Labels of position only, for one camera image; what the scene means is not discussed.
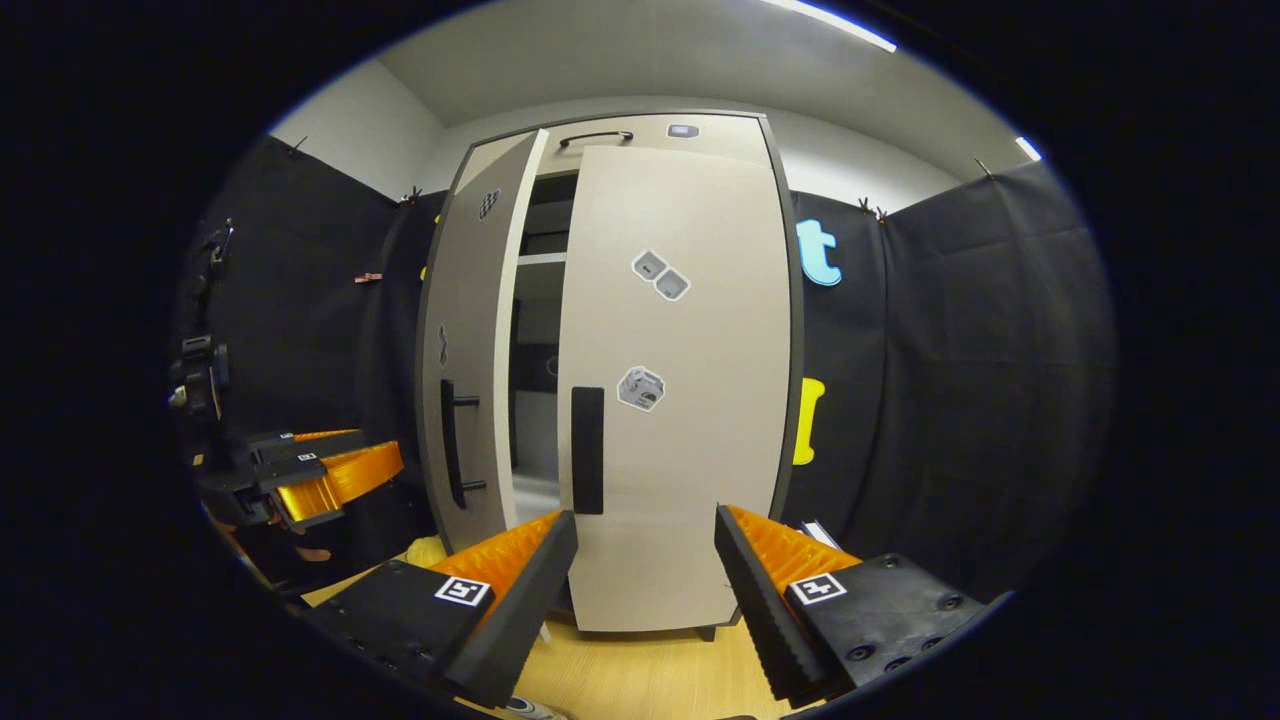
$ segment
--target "open cabinet door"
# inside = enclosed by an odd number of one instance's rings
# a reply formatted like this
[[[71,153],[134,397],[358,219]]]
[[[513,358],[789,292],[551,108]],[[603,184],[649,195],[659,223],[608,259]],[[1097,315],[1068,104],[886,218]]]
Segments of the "open cabinet door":
[[[520,238],[547,131],[454,190],[428,261],[419,316],[419,432],[444,548],[516,525],[507,383]]]
[[[791,363],[786,237],[768,167],[673,150],[585,150],[557,413],[561,501],[575,510],[579,533],[570,570],[579,629],[732,619],[716,503],[767,515],[780,464],[791,460],[781,457]]]

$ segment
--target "blue letter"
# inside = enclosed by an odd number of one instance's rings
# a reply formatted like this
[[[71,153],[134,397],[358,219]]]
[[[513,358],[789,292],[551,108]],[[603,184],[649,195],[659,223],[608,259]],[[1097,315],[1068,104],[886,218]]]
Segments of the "blue letter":
[[[827,249],[836,246],[836,236],[822,232],[818,220],[796,223],[796,237],[800,240],[800,266],[804,274],[818,284],[832,286],[840,282],[840,268],[827,264]]]

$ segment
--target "ceiling light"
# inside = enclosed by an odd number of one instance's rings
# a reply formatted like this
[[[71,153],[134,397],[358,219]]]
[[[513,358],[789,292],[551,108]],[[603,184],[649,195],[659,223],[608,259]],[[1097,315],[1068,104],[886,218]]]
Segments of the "ceiling light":
[[[867,42],[870,42],[872,45],[879,47],[881,50],[886,50],[888,53],[892,53],[892,51],[897,50],[897,45],[893,45],[892,42],[884,40],[883,37],[881,37],[878,35],[876,35],[874,32],[870,32],[868,29],[863,29],[863,28],[855,26],[854,23],[851,23],[851,22],[849,22],[849,20],[846,20],[844,18],[840,18],[837,15],[832,15],[831,13],[828,13],[826,10],[819,10],[818,8],[814,8],[813,5],[805,5],[804,3],[800,3],[799,0],[760,0],[760,1],[762,3],[768,3],[769,5],[777,5],[778,8],[792,10],[795,13],[800,13],[801,15],[808,15],[808,17],[815,19],[815,20],[822,20],[822,22],[829,24],[831,27],[833,27],[836,29],[841,29],[841,31],[847,32],[849,35],[852,35],[855,37],[860,37],[861,40],[865,40]]]
[[[1036,149],[1032,147],[1030,142],[1027,142],[1025,137],[1016,137],[1014,138],[1014,142],[1016,142],[1018,146],[1023,149],[1023,152],[1025,152],[1028,158],[1030,158],[1032,160],[1039,160],[1039,152],[1037,152]]]

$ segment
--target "ceiling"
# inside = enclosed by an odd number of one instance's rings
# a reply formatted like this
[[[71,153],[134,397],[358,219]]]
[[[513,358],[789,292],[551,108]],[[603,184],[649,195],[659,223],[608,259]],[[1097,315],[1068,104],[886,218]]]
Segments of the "ceiling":
[[[1019,132],[909,50],[760,0],[497,0],[379,60],[445,127],[564,100],[678,95],[810,115],[961,179],[980,177],[975,155],[992,170],[1027,161]]]

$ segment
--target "white wall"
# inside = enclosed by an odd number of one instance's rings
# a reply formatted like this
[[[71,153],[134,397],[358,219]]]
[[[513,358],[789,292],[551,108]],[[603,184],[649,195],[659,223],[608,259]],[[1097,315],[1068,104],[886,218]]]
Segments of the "white wall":
[[[625,96],[593,97],[522,108],[444,129],[417,174],[425,192],[448,190],[453,176],[477,141],[538,123],[594,113],[653,108],[723,109],[764,113],[769,118],[791,190],[870,205],[886,213],[900,210],[950,190],[960,181],[924,160],[865,135],[785,110],[705,97]]]
[[[369,60],[312,95],[270,133],[289,145],[306,136],[300,151],[399,200],[417,182],[440,131],[440,120],[390,70]]]

